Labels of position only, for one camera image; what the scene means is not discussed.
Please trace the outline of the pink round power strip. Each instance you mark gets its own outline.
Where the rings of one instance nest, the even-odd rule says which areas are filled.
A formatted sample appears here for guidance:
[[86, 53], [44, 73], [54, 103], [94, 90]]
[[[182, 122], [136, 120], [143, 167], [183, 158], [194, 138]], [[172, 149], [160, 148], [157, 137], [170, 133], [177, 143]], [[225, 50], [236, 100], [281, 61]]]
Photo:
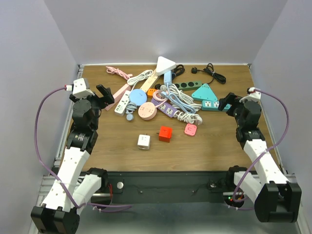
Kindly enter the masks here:
[[143, 120], [151, 120], [157, 113], [156, 106], [152, 102], [146, 102], [142, 104], [138, 109], [138, 115]]

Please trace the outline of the white cube socket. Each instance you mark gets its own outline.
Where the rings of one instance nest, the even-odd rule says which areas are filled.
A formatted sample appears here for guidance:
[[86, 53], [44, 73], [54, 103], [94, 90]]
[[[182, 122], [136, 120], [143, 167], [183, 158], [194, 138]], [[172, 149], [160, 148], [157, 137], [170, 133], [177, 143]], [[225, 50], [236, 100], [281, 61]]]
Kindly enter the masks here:
[[137, 146], [139, 149], [149, 150], [151, 144], [151, 137], [149, 135], [142, 135], [138, 136]]

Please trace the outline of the red cube socket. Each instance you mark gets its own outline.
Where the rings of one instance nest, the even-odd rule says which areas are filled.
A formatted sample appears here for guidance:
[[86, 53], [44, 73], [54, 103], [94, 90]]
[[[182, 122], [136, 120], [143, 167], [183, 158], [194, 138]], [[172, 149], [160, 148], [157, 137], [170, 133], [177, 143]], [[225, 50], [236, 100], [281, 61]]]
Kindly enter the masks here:
[[167, 126], [161, 126], [158, 133], [158, 140], [169, 143], [172, 138], [173, 129]]

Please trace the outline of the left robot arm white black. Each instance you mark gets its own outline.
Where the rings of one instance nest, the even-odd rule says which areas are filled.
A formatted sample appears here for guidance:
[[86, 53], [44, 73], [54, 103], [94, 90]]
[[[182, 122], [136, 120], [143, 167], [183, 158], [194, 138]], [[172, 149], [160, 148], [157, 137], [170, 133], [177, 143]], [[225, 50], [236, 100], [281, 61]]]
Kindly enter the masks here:
[[76, 233], [80, 214], [87, 206], [93, 193], [104, 192], [108, 188], [108, 175], [104, 169], [91, 168], [85, 179], [77, 185], [84, 164], [91, 155], [98, 134], [98, 119], [102, 109], [114, 103], [110, 88], [97, 85], [102, 94], [84, 89], [78, 94], [77, 85], [64, 89], [72, 91], [70, 100], [74, 103], [70, 133], [67, 138], [64, 157], [57, 174], [50, 174], [55, 181], [41, 205], [33, 207], [31, 219], [42, 234]]

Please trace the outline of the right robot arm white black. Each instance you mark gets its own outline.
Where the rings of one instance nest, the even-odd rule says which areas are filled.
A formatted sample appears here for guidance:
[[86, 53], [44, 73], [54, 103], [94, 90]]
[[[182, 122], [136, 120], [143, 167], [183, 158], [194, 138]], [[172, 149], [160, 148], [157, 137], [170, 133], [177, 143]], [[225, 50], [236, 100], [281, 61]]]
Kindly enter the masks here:
[[[258, 127], [262, 111], [259, 102], [264, 91], [252, 87], [247, 93], [245, 97], [228, 93], [218, 106], [223, 111], [230, 105], [226, 113], [237, 123], [236, 139], [252, 162], [250, 168], [234, 166], [228, 170], [224, 184], [227, 189], [234, 190], [229, 206], [239, 208], [237, 204], [244, 201], [237, 198], [241, 190], [252, 201], [260, 222], [296, 222], [302, 190], [280, 171], [270, 154], [276, 145], [268, 147]], [[253, 177], [251, 168], [255, 168], [259, 179]]]

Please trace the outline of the blue round plug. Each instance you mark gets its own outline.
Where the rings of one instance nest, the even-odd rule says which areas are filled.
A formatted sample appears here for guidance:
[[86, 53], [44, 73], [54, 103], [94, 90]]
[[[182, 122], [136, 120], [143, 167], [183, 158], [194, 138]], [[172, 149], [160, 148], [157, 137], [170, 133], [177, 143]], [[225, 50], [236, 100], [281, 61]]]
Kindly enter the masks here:
[[126, 119], [128, 121], [132, 121], [134, 119], [134, 116], [132, 114], [127, 114]]

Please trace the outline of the pink long power strip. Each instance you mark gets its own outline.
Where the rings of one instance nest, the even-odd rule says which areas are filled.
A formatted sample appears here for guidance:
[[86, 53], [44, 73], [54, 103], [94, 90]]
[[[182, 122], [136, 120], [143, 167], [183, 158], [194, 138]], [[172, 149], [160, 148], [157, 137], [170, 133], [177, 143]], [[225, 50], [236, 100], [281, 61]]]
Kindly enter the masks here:
[[130, 90], [131, 90], [131, 86], [128, 84], [124, 84], [117, 92], [113, 94], [113, 98], [115, 102], [105, 107], [105, 110], [109, 111], [112, 107], [114, 107], [115, 104], [117, 104], [120, 101], [125, 91], [130, 91]]

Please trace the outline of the white usb power strip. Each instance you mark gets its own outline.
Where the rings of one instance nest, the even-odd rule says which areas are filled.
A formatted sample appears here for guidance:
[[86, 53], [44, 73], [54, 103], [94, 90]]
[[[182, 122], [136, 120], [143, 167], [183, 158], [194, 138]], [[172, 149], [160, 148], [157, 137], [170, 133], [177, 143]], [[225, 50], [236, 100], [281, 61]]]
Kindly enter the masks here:
[[122, 98], [120, 99], [119, 103], [117, 104], [114, 112], [116, 115], [123, 116], [126, 111], [126, 107], [129, 103], [129, 95], [131, 91], [126, 90], [125, 93], [123, 94]]

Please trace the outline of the teal triangle power strip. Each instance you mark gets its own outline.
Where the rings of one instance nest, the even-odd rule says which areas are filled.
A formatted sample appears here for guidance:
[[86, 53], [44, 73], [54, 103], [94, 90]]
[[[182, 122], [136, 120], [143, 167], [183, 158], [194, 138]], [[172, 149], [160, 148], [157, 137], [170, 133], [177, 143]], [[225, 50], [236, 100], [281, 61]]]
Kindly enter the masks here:
[[218, 101], [217, 96], [212, 91], [210, 86], [204, 83], [201, 87], [199, 87], [195, 92], [191, 94], [193, 100], [196, 101], [203, 101], [203, 100], [210, 100], [210, 101]]

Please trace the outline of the blue round power strip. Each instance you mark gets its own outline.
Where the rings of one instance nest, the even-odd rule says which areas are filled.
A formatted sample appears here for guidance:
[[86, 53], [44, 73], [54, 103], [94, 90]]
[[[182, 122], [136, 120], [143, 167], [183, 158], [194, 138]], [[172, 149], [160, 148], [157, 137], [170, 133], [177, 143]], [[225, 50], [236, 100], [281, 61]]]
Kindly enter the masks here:
[[129, 100], [136, 106], [141, 106], [147, 101], [147, 95], [141, 89], [134, 89], [129, 94]]

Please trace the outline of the dark green power strip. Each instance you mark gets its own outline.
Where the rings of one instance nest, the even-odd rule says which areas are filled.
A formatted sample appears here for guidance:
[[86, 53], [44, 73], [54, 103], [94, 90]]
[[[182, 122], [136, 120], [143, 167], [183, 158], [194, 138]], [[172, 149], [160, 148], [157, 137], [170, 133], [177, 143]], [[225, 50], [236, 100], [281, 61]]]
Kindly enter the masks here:
[[182, 91], [191, 91], [191, 90], [197, 90], [202, 86], [201, 81], [188, 81], [188, 82], [181, 82], [181, 83], [175, 83], [175, 86], [178, 90]]

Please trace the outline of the beige long power strip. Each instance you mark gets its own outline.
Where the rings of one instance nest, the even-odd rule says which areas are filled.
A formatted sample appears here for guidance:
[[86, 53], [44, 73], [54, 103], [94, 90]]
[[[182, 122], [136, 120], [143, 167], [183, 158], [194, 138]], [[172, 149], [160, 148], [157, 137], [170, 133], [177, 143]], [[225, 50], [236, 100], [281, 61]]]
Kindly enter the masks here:
[[145, 82], [142, 84], [142, 86], [140, 87], [140, 90], [142, 90], [143, 92], [147, 93], [147, 91], [150, 88], [153, 88], [154, 85], [156, 84], [156, 82], [158, 81], [159, 76], [156, 74], [156, 69], [153, 70], [153, 73], [151, 76], [149, 76]]

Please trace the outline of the purple power strip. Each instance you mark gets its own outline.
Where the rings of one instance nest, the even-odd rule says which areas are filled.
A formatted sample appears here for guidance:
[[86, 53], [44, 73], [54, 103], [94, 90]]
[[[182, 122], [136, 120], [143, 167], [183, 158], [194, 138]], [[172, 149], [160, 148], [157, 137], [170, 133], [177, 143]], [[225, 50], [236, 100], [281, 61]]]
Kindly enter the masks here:
[[165, 102], [161, 105], [161, 101], [158, 101], [154, 98], [151, 99], [151, 102], [157, 106], [157, 109], [166, 114], [168, 117], [173, 118], [175, 117], [175, 113], [177, 112], [177, 109], [173, 107], [168, 102]]

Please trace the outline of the white triangle power strip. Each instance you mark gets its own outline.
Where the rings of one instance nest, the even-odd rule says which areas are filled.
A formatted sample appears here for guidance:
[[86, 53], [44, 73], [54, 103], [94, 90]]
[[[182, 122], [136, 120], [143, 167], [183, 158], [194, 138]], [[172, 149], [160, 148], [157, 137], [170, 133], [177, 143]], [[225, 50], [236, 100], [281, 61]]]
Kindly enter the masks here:
[[176, 68], [176, 63], [170, 59], [167, 59], [165, 57], [159, 56], [157, 59], [157, 65], [156, 65], [156, 75], [161, 76], [165, 74], [168, 71], [173, 70]]

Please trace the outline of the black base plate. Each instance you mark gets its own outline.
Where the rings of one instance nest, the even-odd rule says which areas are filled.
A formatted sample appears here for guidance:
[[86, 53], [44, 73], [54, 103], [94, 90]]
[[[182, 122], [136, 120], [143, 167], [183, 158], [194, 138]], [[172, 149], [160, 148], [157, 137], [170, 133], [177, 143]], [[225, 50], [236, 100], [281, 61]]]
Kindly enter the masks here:
[[234, 191], [226, 185], [226, 171], [109, 172], [108, 182], [112, 188], [96, 191], [91, 202], [223, 203]]

